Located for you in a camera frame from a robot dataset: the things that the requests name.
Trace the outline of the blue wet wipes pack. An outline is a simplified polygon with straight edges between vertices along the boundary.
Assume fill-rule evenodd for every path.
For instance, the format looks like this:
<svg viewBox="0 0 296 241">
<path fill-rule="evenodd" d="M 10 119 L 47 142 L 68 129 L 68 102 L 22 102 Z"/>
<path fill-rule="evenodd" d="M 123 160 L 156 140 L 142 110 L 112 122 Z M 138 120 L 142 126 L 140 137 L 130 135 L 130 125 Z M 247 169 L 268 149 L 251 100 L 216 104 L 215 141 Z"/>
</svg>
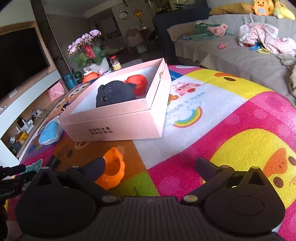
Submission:
<svg viewBox="0 0 296 241">
<path fill-rule="evenodd" d="M 58 118 L 59 116 L 55 116 L 43 128 L 38 140 L 40 145 L 46 146 L 60 140 L 64 129 L 62 128 L 62 125 Z"/>
</svg>

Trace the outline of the black plush toy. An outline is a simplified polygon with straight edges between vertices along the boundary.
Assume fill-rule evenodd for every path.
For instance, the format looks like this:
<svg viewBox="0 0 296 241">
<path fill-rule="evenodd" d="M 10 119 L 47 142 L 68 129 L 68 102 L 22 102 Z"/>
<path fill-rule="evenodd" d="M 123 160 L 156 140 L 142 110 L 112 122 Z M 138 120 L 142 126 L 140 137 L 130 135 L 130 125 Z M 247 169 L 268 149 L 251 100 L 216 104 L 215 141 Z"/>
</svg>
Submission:
<svg viewBox="0 0 296 241">
<path fill-rule="evenodd" d="M 96 96 L 96 107 L 107 106 L 111 104 L 131 101 L 136 99 L 133 90 L 136 85 L 133 83 L 125 83 L 119 80 L 111 81 L 106 85 L 98 88 Z"/>
</svg>

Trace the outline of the red plush toy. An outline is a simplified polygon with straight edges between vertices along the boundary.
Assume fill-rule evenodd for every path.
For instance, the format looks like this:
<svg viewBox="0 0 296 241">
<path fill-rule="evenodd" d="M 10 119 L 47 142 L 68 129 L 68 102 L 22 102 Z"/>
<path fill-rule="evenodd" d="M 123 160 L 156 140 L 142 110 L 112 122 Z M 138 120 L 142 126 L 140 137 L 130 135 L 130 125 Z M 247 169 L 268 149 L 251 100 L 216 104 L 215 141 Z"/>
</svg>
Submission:
<svg viewBox="0 0 296 241">
<path fill-rule="evenodd" d="M 127 80 L 125 80 L 125 83 L 132 85 L 132 90 L 135 96 L 144 95 L 148 85 L 146 77 L 141 74 L 136 74 L 128 77 Z"/>
</svg>

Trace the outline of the colourful cartoon play mat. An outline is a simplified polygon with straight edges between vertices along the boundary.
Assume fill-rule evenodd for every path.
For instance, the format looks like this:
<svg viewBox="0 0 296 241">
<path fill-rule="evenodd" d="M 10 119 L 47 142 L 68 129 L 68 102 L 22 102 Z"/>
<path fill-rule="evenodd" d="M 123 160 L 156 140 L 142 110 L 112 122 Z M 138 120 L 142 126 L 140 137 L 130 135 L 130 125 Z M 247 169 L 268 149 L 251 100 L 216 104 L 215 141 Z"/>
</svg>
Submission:
<svg viewBox="0 0 296 241">
<path fill-rule="evenodd" d="M 277 92 L 223 72 L 173 65 L 169 71 L 171 93 L 161 138 L 74 142 L 64 133 L 49 146 L 33 140 L 22 164 L 38 171 L 55 156 L 65 170 L 115 147 L 125 175 L 113 194 L 178 198 L 203 183 L 195 170 L 198 157 L 239 171 L 258 166 L 285 205 L 278 233 L 295 240 L 294 105 Z"/>
</svg>

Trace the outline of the pink paper bag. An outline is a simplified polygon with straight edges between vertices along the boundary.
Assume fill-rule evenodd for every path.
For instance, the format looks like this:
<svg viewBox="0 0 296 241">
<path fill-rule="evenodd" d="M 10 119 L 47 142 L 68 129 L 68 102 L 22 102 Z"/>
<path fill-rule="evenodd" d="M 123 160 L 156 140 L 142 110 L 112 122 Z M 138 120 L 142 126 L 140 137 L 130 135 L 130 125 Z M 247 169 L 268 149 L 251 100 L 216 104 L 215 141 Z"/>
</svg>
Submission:
<svg viewBox="0 0 296 241">
<path fill-rule="evenodd" d="M 65 94 L 65 89 L 60 81 L 58 81 L 51 88 L 47 89 L 47 94 L 51 102 Z"/>
</svg>

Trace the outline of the blue water bottle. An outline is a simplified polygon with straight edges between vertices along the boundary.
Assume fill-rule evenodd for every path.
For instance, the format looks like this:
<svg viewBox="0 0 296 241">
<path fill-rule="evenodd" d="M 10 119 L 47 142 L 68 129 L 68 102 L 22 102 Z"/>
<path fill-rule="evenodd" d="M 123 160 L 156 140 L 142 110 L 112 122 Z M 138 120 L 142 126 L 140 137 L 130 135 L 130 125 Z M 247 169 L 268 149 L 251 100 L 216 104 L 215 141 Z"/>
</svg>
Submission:
<svg viewBox="0 0 296 241">
<path fill-rule="evenodd" d="M 77 85 L 77 82 L 76 82 L 74 76 L 72 75 L 72 73 L 66 74 L 63 77 L 63 80 L 69 90 L 73 89 Z"/>
</svg>

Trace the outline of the orange round toy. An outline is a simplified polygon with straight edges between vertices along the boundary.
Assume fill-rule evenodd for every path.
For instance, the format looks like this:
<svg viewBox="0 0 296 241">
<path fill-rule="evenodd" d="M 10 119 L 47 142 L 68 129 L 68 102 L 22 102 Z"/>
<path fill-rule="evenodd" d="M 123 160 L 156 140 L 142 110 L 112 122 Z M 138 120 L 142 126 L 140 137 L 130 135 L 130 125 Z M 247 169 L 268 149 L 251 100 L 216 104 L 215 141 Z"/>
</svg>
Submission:
<svg viewBox="0 0 296 241">
<path fill-rule="evenodd" d="M 100 77 L 100 75 L 97 72 L 88 71 L 83 74 L 82 82 L 83 83 L 90 82 L 91 80 L 97 79 L 99 77 Z"/>
</svg>

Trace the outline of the pink orchid flower pot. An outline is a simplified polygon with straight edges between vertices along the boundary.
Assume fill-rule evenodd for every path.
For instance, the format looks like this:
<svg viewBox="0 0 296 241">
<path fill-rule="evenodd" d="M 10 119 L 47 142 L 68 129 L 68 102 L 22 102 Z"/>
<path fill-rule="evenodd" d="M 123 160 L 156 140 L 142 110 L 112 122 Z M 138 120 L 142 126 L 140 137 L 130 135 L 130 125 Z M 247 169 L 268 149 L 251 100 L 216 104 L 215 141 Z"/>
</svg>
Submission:
<svg viewBox="0 0 296 241">
<path fill-rule="evenodd" d="M 110 70 L 107 61 L 108 50 L 97 42 L 100 36 L 100 30 L 91 30 L 89 33 L 84 33 L 68 46 L 68 56 L 74 56 L 77 67 L 83 68 L 84 72 L 99 72 L 102 70 L 104 73 L 107 73 Z"/>
</svg>

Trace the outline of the black television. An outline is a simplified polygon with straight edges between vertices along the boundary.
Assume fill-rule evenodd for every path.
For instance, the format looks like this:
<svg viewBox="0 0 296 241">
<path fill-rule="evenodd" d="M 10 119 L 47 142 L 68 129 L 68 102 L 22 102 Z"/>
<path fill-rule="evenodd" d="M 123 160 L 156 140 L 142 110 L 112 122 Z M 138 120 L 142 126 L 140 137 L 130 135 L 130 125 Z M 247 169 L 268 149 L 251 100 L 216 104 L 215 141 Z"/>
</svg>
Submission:
<svg viewBox="0 0 296 241">
<path fill-rule="evenodd" d="M 1 35 L 1 99 L 50 66 L 35 28 Z"/>
</svg>

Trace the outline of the grey sofa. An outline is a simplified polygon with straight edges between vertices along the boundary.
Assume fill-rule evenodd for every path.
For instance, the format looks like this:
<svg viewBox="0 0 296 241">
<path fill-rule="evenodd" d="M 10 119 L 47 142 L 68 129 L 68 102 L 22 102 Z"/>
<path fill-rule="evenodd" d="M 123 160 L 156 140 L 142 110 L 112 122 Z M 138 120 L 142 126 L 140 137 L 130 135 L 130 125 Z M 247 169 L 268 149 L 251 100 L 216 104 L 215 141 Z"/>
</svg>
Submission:
<svg viewBox="0 0 296 241">
<path fill-rule="evenodd" d="M 176 56 L 182 63 L 199 63 L 201 66 L 242 77 L 270 88 L 295 102 L 288 87 L 290 71 L 274 54 L 261 54 L 240 46 L 239 27 L 250 23 L 266 23 L 278 28 L 279 37 L 295 39 L 295 21 L 274 16 L 213 15 L 204 20 L 207 24 L 225 23 L 228 34 L 209 40 L 188 40 L 195 21 L 173 24 L 166 32 L 173 42 Z"/>
</svg>

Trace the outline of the dining chair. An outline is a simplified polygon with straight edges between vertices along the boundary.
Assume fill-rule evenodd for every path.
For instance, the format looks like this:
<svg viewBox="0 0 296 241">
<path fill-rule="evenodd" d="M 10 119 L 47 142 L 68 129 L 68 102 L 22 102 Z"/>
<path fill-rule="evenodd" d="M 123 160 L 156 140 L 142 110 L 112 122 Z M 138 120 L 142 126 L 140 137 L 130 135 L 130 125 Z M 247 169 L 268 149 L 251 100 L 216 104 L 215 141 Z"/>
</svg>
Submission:
<svg viewBox="0 0 296 241">
<path fill-rule="evenodd" d="M 148 52 L 147 44 L 139 29 L 130 28 L 126 31 L 125 36 L 127 39 L 127 46 L 130 49 L 132 56 L 134 55 L 135 51 L 137 51 L 139 54 Z"/>
</svg>

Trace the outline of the green cloth on sofa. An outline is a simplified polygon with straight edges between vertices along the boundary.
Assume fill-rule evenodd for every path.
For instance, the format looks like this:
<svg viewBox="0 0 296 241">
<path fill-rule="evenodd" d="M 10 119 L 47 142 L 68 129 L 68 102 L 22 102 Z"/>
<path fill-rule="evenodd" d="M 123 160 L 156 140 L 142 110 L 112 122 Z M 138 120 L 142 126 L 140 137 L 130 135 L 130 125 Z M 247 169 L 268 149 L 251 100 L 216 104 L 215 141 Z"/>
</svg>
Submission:
<svg viewBox="0 0 296 241">
<path fill-rule="evenodd" d="M 207 24 L 205 22 L 197 22 L 195 24 L 194 32 L 191 35 L 180 37 L 182 40 L 211 40 L 217 37 L 230 35 L 228 26 L 223 23 L 220 25 Z"/>
</svg>

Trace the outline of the pink baby clothes pile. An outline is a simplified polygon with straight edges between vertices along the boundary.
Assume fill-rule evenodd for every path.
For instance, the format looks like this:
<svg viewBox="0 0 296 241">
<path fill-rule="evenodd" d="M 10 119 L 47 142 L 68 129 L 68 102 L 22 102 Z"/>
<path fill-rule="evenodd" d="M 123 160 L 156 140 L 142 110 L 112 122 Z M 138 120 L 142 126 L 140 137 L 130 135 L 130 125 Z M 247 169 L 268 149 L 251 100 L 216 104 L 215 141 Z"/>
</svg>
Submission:
<svg viewBox="0 0 296 241">
<path fill-rule="evenodd" d="M 240 26 L 238 42 L 241 46 L 260 43 L 271 54 L 291 54 L 295 57 L 295 41 L 291 38 L 280 38 L 278 28 L 270 24 L 248 23 Z"/>
</svg>

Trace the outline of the yellow pillow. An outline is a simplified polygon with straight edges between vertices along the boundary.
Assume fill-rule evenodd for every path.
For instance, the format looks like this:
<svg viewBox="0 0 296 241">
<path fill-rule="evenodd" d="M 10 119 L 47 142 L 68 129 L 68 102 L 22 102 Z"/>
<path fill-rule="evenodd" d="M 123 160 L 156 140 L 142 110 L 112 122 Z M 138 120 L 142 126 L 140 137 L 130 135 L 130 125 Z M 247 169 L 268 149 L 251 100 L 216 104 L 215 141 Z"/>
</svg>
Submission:
<svg viewBox="0 0 296 241">
<path fill-rule="evenodd" d="M 252 4 L 250 3 L 235 3 L 217 6 L 211 9 L 209 15 L 227 15 L 227 14 L 238 14 L 248 15 L 253 13 Z"/>
</svg>

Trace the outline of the yellow duck plush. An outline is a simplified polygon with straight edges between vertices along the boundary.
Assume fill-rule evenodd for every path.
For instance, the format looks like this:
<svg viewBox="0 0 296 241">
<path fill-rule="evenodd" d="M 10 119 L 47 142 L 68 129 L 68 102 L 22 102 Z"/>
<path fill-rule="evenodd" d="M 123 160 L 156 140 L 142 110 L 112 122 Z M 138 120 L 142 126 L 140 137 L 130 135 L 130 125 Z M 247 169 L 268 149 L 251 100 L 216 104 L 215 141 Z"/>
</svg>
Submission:
<svg viewBox="0 0 296 241">
<path fill-rule="evenodd" d="M 251 8 L 257 16 L 272 16 L 274 3 L 272 0 L 254 0 Z"/>
</svg>

